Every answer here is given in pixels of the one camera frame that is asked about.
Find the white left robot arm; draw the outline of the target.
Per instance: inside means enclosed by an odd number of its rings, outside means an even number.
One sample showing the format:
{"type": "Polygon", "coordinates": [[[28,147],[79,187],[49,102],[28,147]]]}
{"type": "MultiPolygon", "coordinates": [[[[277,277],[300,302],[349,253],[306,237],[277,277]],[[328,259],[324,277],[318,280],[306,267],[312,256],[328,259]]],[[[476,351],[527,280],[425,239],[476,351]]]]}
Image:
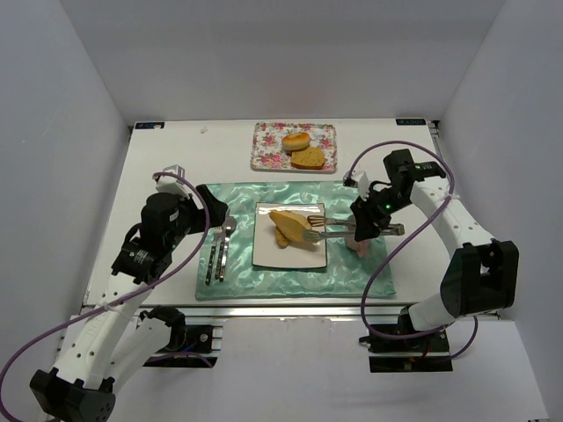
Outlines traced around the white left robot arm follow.
{"type": "Polygon", "coordinates": [[[196,192],[198,208],[184,186],[160,188],[145,202],[141,221],[125,235],[111,266],[106,290],[74,343],[49,371],[39,370],[30,389],[42,410],[60,421],[106,421],[116,394],[154,353],[176,352],[186,341],[183,314],[159,305],[142,314],[128,338],[122,335],[156,281],[172,263],[172,253],[187,235],[223,224],[227,204],[205,185],[196,192]]]}

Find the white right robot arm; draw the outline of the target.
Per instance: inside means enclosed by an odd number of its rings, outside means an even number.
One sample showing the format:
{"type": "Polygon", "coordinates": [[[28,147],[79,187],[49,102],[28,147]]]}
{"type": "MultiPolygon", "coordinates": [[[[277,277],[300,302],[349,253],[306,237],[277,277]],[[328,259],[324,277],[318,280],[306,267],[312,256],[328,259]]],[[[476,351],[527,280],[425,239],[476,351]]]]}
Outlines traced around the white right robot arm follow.
{"type": "Polygon", "coordinates": [[[405,337],[416,338],[466,316],[513,306],[519,250],[484,229],[455,195],[455,181],[438,155],[427,162],[413,160],[410,143],[402,142],[384,158],[389,179],[378,190],[363,172],[350,169],[345,186],[359,196],[350,209],[355,218],[355,241],[374,239],[391,226],[391,217],[409,206],[427,218],[450,256],[439,290],[428,299],[403,309],[398,323],[405,337]]]}

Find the herb bread slice front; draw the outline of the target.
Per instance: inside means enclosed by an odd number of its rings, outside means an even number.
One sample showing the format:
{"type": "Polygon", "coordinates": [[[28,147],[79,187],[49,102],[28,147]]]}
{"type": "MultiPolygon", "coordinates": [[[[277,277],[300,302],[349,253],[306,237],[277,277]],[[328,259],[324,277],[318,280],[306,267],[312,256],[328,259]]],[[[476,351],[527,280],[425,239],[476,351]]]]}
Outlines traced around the herb bread slice front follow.
{"type": "Polygon", "coordinates": [[[290,245],[290,240],[278,228],[275,229],[274,235],[276,243],[280,248],[285,249],[290,245]]]}

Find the large triangular bread loaf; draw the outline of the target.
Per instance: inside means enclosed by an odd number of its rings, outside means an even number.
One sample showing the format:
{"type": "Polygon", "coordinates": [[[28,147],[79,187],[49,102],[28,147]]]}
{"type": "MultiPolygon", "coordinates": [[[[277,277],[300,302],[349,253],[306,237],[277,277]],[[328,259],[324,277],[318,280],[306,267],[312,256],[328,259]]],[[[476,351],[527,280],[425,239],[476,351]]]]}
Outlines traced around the large triangular bread loaf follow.
{"type": "Polygon", "coordinates": [[[303,233],[312,229],[305,216],[291,211],[272,210],[269,217],[291,242],[303,243],[303,233]]]}

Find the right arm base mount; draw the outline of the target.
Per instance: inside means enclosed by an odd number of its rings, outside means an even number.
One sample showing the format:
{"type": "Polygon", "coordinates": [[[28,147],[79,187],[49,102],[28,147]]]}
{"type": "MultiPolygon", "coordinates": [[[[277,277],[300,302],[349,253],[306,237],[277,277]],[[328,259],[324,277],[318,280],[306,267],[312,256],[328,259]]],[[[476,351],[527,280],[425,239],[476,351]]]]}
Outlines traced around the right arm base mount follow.
{"type": "Polygon", "coordinates": [[[444,327],[415,331],[410,319],[399,316],[394,324],[368,324],[359,338],[367,346],[372,374],[451,372],[450,343],[444,327]]]}

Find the metal serving tongs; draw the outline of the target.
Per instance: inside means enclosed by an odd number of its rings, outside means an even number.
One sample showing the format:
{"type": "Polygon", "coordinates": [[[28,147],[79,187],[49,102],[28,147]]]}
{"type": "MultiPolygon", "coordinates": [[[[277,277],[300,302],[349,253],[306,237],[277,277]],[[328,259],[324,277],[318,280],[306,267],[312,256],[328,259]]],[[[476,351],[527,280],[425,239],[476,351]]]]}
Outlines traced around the metal serving tongs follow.
{"type": "Polygon", "coordinates": [[[310,215],[307,217],[311,229],[304,229],[302,238],[305,242],[315,244],[321,240],[332,238],[352,237],[356,242],[367,239],[375,239],[382,236],[403,236],[405,227],[400,223],[392,223],[386,228],[376,225],[368,226],[367,231],[356,228],[354,219],[334,219],[321,215],[310,215]]]}

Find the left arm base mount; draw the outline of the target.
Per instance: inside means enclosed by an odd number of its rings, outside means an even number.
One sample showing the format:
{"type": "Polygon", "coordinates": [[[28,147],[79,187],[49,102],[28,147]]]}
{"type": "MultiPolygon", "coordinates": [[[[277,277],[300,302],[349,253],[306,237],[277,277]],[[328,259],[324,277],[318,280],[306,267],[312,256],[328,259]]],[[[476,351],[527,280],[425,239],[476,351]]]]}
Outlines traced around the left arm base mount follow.
{"type": "Polygon", "coordinates": [[[170,330],[168,343],[154,352],[145,367],[213,367],[221,350],[223,327],[210,320],[185,319],[180,312],[142,312],[136,329],[155,319],[170,330]]]}

